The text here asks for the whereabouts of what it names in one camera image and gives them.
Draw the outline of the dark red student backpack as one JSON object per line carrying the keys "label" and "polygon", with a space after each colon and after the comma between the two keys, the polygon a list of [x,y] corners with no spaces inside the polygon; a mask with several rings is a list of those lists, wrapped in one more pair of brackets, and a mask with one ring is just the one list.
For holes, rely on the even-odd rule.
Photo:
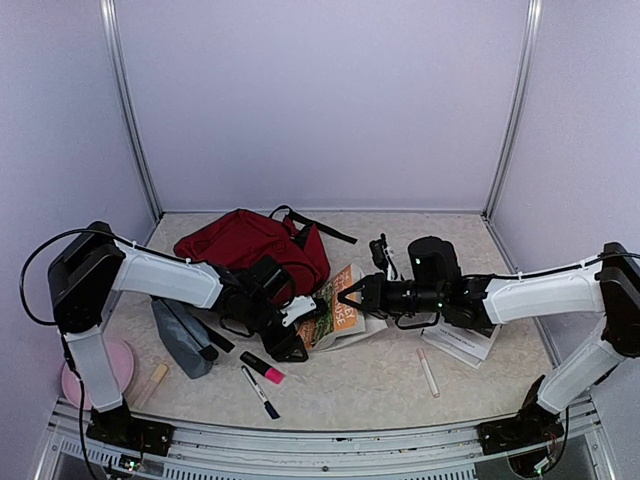
{"label": "dark red student backpack", "polygon": [[205,261],[231,271],[249,269],[268,255],[295,282],[293,288],[276,297],[282,303],[291,295],[314,294],[329,279],[330,265],[322,234],[349,244],[357,242],[350,235],[281,205],[268,216],[246,209],[229,212],[178,240],[173,252],[181,258]]}

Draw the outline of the white coffee photo notebook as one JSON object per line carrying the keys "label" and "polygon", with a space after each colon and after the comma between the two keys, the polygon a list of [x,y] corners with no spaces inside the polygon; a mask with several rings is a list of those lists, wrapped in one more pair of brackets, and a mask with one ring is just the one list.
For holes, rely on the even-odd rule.
{"label": "white coffee photo notebook", "polygon": [[499,326],[478,332],[442,323],[424,328],[420,337],[427,344],[478,370],[487,359],[499,332]]}

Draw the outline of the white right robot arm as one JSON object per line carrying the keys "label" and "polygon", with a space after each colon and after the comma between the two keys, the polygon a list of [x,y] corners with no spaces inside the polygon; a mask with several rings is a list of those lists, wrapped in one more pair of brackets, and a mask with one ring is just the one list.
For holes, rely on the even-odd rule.
{"label": "white right robot arm", "polygon": [[639,256],[610,242],[573,264],[511,275],[465,274],[453,244],[428,236],[410,243],[413,276],[390,280],[366,275],[338,294],[341,303],[385,319],[433,313],[467,330],[566,313],[602,315],[598,327],[529,393],[529,406],[513,419],[511,433],[535,442],[577,396],[639,355]]}

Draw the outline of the orange treehouse paperback book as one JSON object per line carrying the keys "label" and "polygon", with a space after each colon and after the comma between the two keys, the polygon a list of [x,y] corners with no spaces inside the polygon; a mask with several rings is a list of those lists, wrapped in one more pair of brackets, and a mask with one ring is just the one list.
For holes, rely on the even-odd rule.
{"label": "orange treehouse paperback book", "polygon": [[367,316],[343,304],[338,294],[364,276],[360,267],[349,264],[317,292],[316,300],[324,300],[327,311],[317,318],[298,324],[298,334],[308,352],[327,352],[368,339],[388,328],[384,319]]}

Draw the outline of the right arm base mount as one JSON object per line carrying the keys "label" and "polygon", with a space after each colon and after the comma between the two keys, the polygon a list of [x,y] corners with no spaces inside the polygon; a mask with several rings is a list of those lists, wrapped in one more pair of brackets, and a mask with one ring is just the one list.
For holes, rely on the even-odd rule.
{"label": "right arm base mount", "polygon": [[542,375],[533,383],[514,416],[482,422],[476,427],[484,455],[529,447],[565,434],[560,414],[551,413],[538,404],[544,378]]}

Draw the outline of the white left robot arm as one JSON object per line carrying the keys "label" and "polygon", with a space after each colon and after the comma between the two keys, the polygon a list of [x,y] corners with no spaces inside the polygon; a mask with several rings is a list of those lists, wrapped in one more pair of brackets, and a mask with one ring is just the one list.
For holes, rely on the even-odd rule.
{"label": "white left robot arm", "polygon": [[141,246],[117,235],[106,222],[62,232],[38,246],[22,266],[19,295],[27,299],[26,276],[46,249],[66,240],[51,261],[47,282],[52,319],[61,337],[66,361],[101,415],[102,430],[121,445],[140,434],[116,380],[104,338],[104,312],[113,298],[127,295],[150,300],[156,327],[174,361],[190,377],[207,374],[218,359],[225,338],[195,316],[212,311],[256,335],[277,362],[308,358],[294,323],[315,302],[298,294],[285,268],[266,256],[248,269],[230,270],[207,261],[181,259]]}

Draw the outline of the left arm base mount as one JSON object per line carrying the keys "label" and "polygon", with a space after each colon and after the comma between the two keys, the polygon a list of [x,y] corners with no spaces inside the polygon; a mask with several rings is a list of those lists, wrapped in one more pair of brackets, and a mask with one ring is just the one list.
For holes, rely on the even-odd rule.
{"label": "left arm base mount", "polygon": [[105,412],[92,408],[87,428],[92,440],[162,457],[168,455],[173,433],[168,423],[133,416],[126,402]]}

